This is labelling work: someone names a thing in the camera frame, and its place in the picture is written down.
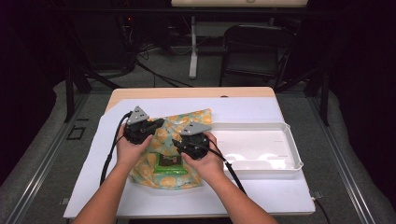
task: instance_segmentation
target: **black controller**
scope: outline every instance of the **black controller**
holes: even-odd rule
[[[137,106],[126,121],[124,137],[131,143],[142,144],[149,135],[155,134],[157,128],[163,126],[164,119],[148,121],[148,118],[145,111]]]
[[[204,131],[210,130],[211,127],[202,123],[191,122],[184,130],[180,132],[181,141],[172,139],[177,152],[188,154],[194,160],[200,160],[207,154],[209,140],[203,134]]]

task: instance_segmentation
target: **black horizontal bar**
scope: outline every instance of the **black horizontal bar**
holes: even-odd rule
[[[269,7],[240,8],[240,7],[165,7],[165,8],[70,8],[50,7],[51,13],[70,14],[107,14],[107,15],[150,15],[150,16],[258,16],[258,17],[298,17],[315,19],[338,19],[347,14],[346,10],[311,11],[305,8]]]

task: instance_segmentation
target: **human arm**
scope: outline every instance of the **human arm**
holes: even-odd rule
[[[123,135],[123,126],[119,136]],[[134,168],[141,153],[149,145],[150,135],[141,145],[128,142],[125,137],[119,138],[117,143],[117,162],[100,188],[85,204],[75,220],[76,223],[114,223],[120,198],[125,187],[129,172]]]
[[[209,140],[216,144],[216,137],[212,133],[205,133]],[[210,142],[210,148],[216,147]],[[183,160],[192,166],[198,175],[216,192],[227,210],[233,224],[239,223],[277,223],[264,209],[254,203],[240,190],[223,171],[223,162],[214,153],[207,153],[199,161],[193,160],[186,153],[182,153]]]

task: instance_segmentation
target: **hand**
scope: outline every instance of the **hand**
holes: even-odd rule
[[[145,151],[146,147],[149,146],[152,135],[149,135],[142,144],[135,145],[123,137],[124,127],[125,124],[122,124],[118,134],[118,139],[120,139],[120,141],[117,143],[116,165],[122,165],[128,170],[132,170],[139,160],[141,154]]]
[[[219,152],[212,141],[216,144],[217,139],[212,133],[205,132],[204,135],[211,141],[209,141],[209,147],[217,152]],[[207,152],[206,156],[201,158],[199,161],[193,160],[186,153],[181,153],[183,160],[190,166],[192,166],[198,175],[206,182],[211,182],[216,180],[220,175],[224,174],[224,164],[223,161],[214,153]]]

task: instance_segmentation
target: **white tray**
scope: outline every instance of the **white tray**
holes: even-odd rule
[[[238,176],[290,174],[303,167],[286,123],[212,123],[224,158]]]

